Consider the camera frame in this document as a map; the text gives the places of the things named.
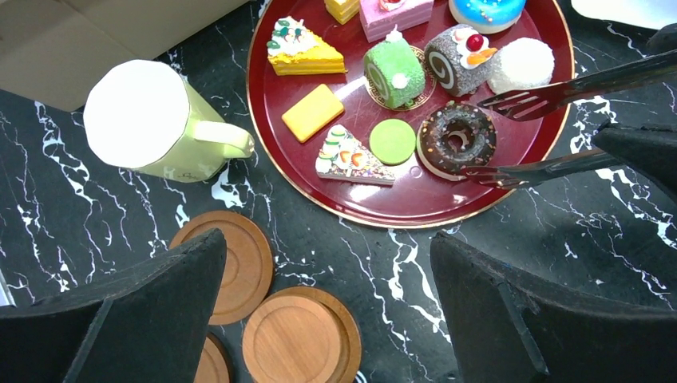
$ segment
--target white frosted cake slice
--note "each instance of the white frosted cake slice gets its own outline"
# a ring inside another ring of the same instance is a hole
[[[356,184],[390,186],[395,182],[390,167],[379,161],[343,125],[329,129],[315,160],[315,171],[320,178]]]

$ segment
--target white coconut ball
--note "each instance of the white coconut ball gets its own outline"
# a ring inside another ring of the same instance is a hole
[[[495,94],[547,85],[555,70],[552,49],[534,38],[518,38],[491,59],[487,82]]]

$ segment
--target green macaron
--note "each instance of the green macaron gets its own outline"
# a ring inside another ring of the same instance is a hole
[[[411,125],[403,120],[384,120],[371,131],[369,147],[384,164],[399,165],[414,154],[416,134]]]

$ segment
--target square pink cake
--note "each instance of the square pink cake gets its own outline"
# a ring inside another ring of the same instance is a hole
[[[434,0],[402,0],[396,10],[383,10],[378,0],[360,0],[360,22],[368,42],[384,38],[395,25],[398,30],[423,24],[433,15]]]

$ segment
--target red tray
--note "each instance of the red tray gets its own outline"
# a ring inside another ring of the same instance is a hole
[[[275,75],[267,61],[266,42],[275,22],[292,16],[334,46],[345,57],[348,73],[329,75]],[[404,30],[404,38],[423,49],[443,30],[457,24],[451,17],[447,0],[437,0],[430,22]],[[555,54],[554,81],[573,77],[574,61],[571,36],[556,0],[527,2],[520,21],[500,34],[489,35],[492,47],[517,38],[538,38]],[[322,0],[273,0],[254,32],[247,62],[247,98],[255,129],[266,153],[285,179],[319,206],[346,219],[376,227],[434,227],[469,218],[498,203],[509,191],[492,189],[469,181],[450,182],[438,178],[418,163],[414,155],[395,168],[398,179],[391,188],[322,180],[315,174],[315,158],[327,134],[322,130],[300,144],[282,121],[282,114],[319,84],[327,84],[342,98],[346,108],[333,124],[342,124],[367,147],[370,130],[381,120],[399,118],[418,130],[423,119],[452,98],[432,81],[424,92],[425,100],[409,111],[393,111],[377,104],[364,80],[362,59],[375,43],[368,43],[359,16],[339,25],[325,9]],[[493,94],[487,84],[470,97],[457,101],[476,103]],[[527,164],[543,160],[559,137],[568,107],[529,122],[514,122],[493,115],[497,129],[497,150],[491,165]]]

